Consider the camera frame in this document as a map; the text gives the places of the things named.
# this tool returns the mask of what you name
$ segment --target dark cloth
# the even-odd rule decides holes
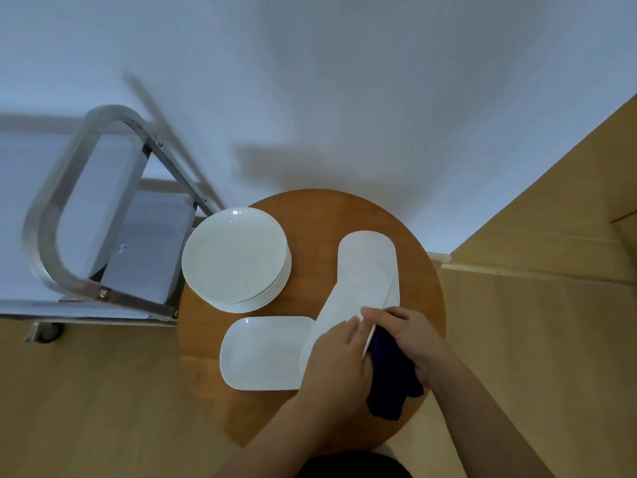
[[[334,476],[363,478],[411,478],[409,471],[394,458],[366,451],[345,451],[310,458],[297,478]]]
[[[372,416],[397,421],[407,396],[417,398],[424,393],[416,378],[416,367],[381,326],[376,327],[371,337],[368,353],[374,375],[367,407]]]

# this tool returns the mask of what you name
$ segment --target caster wheel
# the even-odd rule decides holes
[[[49,323],[40,329],[36,337],[38,344],[48,344],[54,340],[58,340],[64,332],[64,324]]]

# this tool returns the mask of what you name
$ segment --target table surface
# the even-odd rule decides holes
[[[181,361],[192,378],[196,396],[211,402],[224,432],[245,446],[296,391],[236,391],[219,370],[219,351],[227,329],[242,317],[306,315],[316,319],[336,284],[338,244],[347,234],[378,231],[395,245],[401,306],[423,312],[442,335],[445,303],[436,271],[416,237],[394,216],[351,194],[319,189],[290,191],[252,205],[281,224],[292,254],[287,285],[270,304],[251,313],[222,312],[203,301],[187,285],[179,306]],[[398,421],[374,418],[363,405],[339,423],[320,450],[369,450],[397,433],[418,410],[427,394],[408,398]]]

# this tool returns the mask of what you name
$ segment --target metal frame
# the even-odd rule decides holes
[[[175,156],[152,134],[147,122],[125,106],[107,105],[89,111],[71,135],[27,212],[22,227],[22,249],[33,274],[48,288],[84,301],[98,301],[141,311],[162,321],[177,317],[177,309],[81,279],[62,263],[57,251],[57,229],[64,207],[100,137],[113,122],[122,122],[142,140],[142,153],[157,156],[203,212],[213,210],[208,199],[180,166]]]

